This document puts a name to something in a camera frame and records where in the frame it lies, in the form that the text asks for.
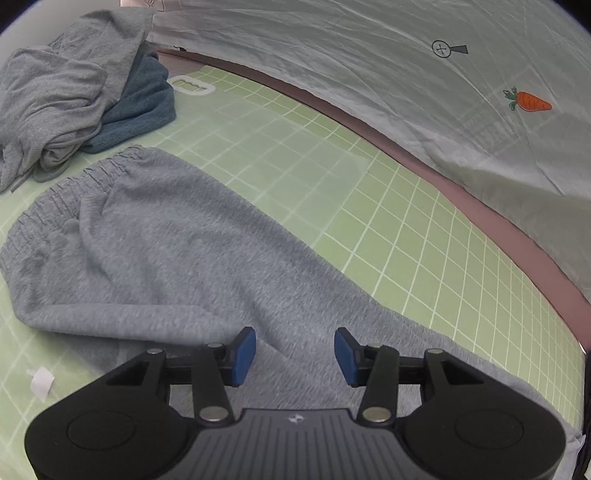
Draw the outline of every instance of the gray clothing pile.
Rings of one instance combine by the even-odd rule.
[[[80,17],[50,46],[19,48],[0,70],[0,192],[33,168],[58,176],[119,101],[153,13],[100,10]]]
[[[229,392],[237,411],[355,411],[363,392],[345,384],[333,354],[344,326],[401,355],[442,348],[550,410],[568,440],[555,478],[570,479],[582,445],[532,386],[382,307],[249,202],[155,148],[128,148],[48,189],[11,228],[0,270],[20,320],[68,334],[101,370],[153,342],[182,354],[253,326],[255,361]],[[187,413],[189,402],[183,390],[172,405]],[[401,388],[399,415],[420,403],[418,389]]]
[[[177,113],[173,86],[167,80],[168,70],[158,61],[154,48],[144,42],[135,56],[121,99],[103,115],[100,132],[86,140],[80,150],[102,152],[172,122]]]

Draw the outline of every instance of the white paper scrap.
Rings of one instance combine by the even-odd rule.
[[[39,400],[45,402],[51,385],[56,378],[45,367],[41,367],[36,372],[34,370],[27,370],[27,374],[33,377],[33,380],[31,380],[31,391]]]

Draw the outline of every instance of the blue gripper pad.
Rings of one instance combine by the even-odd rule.
[[[359,369],[355,361],[355,350],[339,330],[335,332],[335,357],[347,384],[358,385]]]
[[[236,339],[235,359],[232,367],[232,385],[242,385],[256,355],[256,333],[245,329]]]

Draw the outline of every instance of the elastic waistband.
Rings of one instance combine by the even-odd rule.
[[[100,160],[75,177],[64,179],[44,191],[14,222],[0,249],[0,271],[10,284],[10,273],[22,258],[47,242],[52,232],[80,213],[80,198],[93,192],[108,192],[117,178],[127,173],[126,164],[141,161],[143,147],[134,145]]]

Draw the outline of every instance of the gray fabric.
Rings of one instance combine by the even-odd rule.
[[[47,47],[19,48],[0,70],[0,192],[37,166],[59,175],[116,104],[152,14],[141,8],[80,17]]]
[[[230,391],[236,410],[355,409],[362,391],[345,384],[333,355],[344,326],[402,355],[445,349],[561,419],[532,386],[382,307],[250,203],[155,148],[129,148],[48,189],[11,228],[0,270],[20,320],[72,334],[101,370],[150,342],[178,354],[253,326],[258,352],[245,385]],[[418,389],[403,387],[399,413],[419,404]],[[188,391],[173,405],[190,411]],[[561,422],[569,452],[556,478],[566,480],[582,440]]]
[[[173,86],[167,81],[168,70],[158,61],[158,54],[146,42],[138,50],[119,102],[103,115],[100,132],[80,147],[86,153],[98,153],[151,132],[172,122]]]
[[[517,225],[591,301],[591,37],[559,3],[162,0],[148,39],[363,120]],[[513,87],[552,110],[512,111]]]

